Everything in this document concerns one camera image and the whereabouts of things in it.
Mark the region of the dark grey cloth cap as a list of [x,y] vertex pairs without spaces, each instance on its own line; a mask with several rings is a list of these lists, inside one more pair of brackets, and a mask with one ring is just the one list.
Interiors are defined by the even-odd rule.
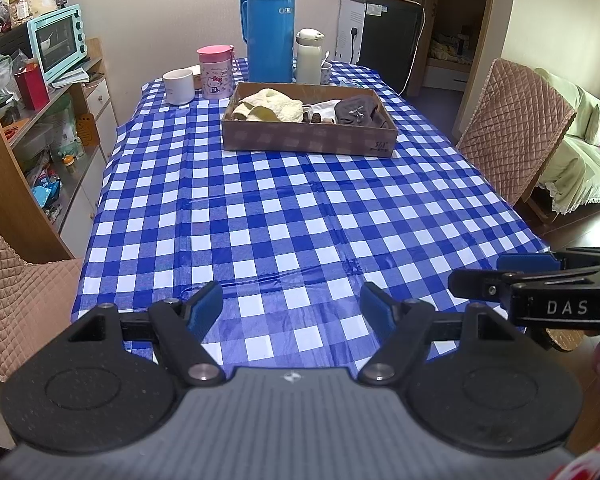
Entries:
[[387,128],[386,118],[379,111],[378,103],[370,96],[352,96],[335,105],[338,125],[364,128]]

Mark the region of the white mesh bag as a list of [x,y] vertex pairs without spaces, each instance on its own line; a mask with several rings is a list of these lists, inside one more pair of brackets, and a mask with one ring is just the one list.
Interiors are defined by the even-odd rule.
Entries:
[[339,100],[329,100],[319,103],[312,104],[314,112],[319,112],[322,116],[321,122],[329,122],[334,124],[336,122],[336,105]]

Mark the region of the cream yellow towel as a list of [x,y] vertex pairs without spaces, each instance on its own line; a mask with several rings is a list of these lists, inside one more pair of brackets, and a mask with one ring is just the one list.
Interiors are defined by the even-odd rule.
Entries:
[[246,96],[230,113],[233,120],[245,122],[302,122],[303,103],[271,88]]

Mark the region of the green covered sofa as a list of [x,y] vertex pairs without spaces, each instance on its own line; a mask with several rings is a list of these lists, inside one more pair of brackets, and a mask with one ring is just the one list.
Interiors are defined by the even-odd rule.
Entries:
[[600,99],[573,82],[537,68],[576,116],[536,184],[550,194],[555,214],[600,204]]

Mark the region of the brown quilted chair right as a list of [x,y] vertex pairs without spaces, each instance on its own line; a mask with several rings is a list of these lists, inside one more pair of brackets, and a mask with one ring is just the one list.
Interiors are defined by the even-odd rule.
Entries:
[[515,205],[531,193],[575,117],[534,70],[497,58],[456,149]]

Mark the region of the brown quilted chair left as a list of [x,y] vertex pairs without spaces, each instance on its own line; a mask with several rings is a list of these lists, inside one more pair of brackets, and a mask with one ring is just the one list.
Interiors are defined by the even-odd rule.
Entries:
[[24,261],[0,234],[0,382],[70,324],[80,259]]

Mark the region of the wooden shelf cabinet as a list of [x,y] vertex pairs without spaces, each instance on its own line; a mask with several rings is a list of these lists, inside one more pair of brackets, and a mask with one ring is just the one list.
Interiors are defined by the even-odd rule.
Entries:
[[34,263],[84,256],[116,142],[102,48],[87,47],[90,82],[51,91],[9,128],[0,121],[0,233]]

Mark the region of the cardboard tray box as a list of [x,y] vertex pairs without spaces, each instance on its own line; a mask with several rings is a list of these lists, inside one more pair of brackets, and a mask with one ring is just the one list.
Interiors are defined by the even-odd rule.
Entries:
[[[256,122],[238,119],[235,110],[240,102],[261,90],[276,90],[304,105],[367,98],[375,105],[382,128],[332,122]],[[229,151],[274,151],[294,153],[392,156],[398,129],[376,92],[365,88],[312,86],[312,84],[257,84],[241,82],[228,102],[222,119],[223,146]]]

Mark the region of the dark purple scrunchie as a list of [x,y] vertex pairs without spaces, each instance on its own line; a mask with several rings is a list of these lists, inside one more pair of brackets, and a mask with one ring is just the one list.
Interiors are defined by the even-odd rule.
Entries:
[[314,112],[311,105],[302,107],[302,122],[305,124],[318,124],[321,121],[321,114],[319,112]]

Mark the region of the floral cup with spoon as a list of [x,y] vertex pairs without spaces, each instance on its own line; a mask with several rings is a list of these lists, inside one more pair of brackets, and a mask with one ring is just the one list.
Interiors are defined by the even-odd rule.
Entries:
[[330,75],[332,74],[332,63],[328,60],[329,52],[326,52],[321,66],[321,84],[327,86],[330,83]]

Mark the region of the black mini fridge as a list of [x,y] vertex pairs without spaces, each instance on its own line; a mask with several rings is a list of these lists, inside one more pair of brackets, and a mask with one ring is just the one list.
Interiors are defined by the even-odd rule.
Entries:
[[340,0],[334,60],[374,70],[403,94],[425,20],[424,7],[412,0]]

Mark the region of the red container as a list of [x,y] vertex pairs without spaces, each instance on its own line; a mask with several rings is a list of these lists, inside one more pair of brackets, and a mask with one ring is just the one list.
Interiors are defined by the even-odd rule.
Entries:
[[46,83],[38,62],[31,61],[27,63],[15,74],[15,81],[23,105],[27,110],[35,110],[37,112],[50,102]]

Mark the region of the white insulated bottle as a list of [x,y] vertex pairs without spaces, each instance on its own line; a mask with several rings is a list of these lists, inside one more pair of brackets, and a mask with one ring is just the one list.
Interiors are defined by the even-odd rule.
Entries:
[[297,68],[298,84],[319,84],[323,59],[325,36],[314,28],[302,28],[297,32]]

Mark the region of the mint green toaster oven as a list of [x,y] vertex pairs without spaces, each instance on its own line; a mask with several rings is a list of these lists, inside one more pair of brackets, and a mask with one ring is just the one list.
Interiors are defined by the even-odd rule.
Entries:
[[65,6],[26,23],[32,58],[38,61],[46,84],[87,58],[81,7]]

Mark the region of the blue thermos flask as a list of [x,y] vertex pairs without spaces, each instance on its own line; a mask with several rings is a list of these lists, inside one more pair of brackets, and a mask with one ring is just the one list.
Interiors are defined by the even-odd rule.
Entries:
[[296,0],[240,0],[251,82],[292,81]]

